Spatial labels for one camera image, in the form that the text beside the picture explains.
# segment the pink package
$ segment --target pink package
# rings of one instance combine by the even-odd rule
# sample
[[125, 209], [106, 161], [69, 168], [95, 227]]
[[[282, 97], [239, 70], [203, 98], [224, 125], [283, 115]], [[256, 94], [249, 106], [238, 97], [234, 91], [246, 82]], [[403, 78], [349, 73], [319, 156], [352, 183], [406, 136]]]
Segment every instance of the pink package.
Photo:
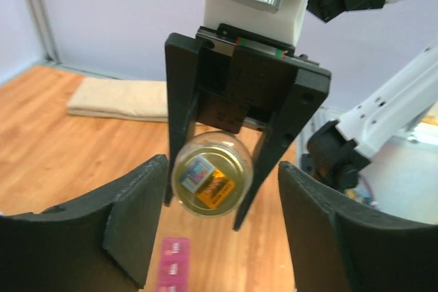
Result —
[[187, 282], [189, 260], [184, 258], [162, 258], [159, 262], [158, 280], [160, 282]]
[[185, 282], [159, 282], [157, 292], [188, 292], [187, 283]]
[[184, 238], [165, 238], [162, 242], [162, 257], [188, 258], [190, 255], [190, 240]]

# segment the gold jar lid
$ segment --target gold jar lid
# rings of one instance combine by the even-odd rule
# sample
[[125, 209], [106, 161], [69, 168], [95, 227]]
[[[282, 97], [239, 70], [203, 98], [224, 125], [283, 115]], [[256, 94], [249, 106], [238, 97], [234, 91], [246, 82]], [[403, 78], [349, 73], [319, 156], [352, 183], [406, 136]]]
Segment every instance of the gold jar lid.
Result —
[[[243, 157], [250, 158], [246, 149]], [[208, 139], [202, 143], [189, 142], [175, 161], [173, 193], [192, 213], [209, 217], [224, 215], [241, 203], [248, 190], [253, 175], [249, 161], [250, 165], [230, 142]]]

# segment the beige towel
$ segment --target beige towel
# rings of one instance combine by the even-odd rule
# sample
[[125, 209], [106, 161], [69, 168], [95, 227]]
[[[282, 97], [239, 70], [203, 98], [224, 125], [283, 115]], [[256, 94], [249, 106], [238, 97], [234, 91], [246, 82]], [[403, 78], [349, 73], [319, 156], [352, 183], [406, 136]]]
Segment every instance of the beige towel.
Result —
[[67, 109], [76, 116], [167, 122], [166, 82], [87, 77]]

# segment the wooden floor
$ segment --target wooden floor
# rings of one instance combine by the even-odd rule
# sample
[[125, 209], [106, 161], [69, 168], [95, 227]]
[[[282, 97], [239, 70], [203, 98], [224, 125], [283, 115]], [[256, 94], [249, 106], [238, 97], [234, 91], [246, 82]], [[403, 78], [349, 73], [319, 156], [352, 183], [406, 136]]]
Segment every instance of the wooden floor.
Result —
[[[122, 176], [153, 155], [168, 154], [166, 124], [66, 115], [66, 102], [82, 79], [35, 67], [0, 88], [0, 211], [6, 215], [40, 212]], [[198, 132], [207, 130], [198, 127]], [[249, 130], [240, 134], [249, 148], [257, 138]], [[295, 160], [293, 147], [285, 159]], [[233, 214], [208, 220], [176, 202], [164, 207], [144, 290], [155, 290], [161, 240], [188, 237], [190, 291], [293, 291], [276, 170], [238, 233], [232, 223]]]

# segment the cable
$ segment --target cable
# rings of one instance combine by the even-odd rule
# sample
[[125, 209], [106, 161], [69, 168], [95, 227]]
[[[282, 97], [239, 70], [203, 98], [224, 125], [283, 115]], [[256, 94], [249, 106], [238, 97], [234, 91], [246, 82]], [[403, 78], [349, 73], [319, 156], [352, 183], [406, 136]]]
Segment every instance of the cable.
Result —
[[359, 173], [359, 178], [362, 180], [363, 185], [365, 186], [365, 188], [367, 189], [367, 192], [369, 193], [371, 200], [372, 201], [376, 201], [376, 198], [374, 197], [374, 192], [372, 191], [371, 185], [368, 182], [368, 180], [366, 179], [366, 177], [363, 174]]

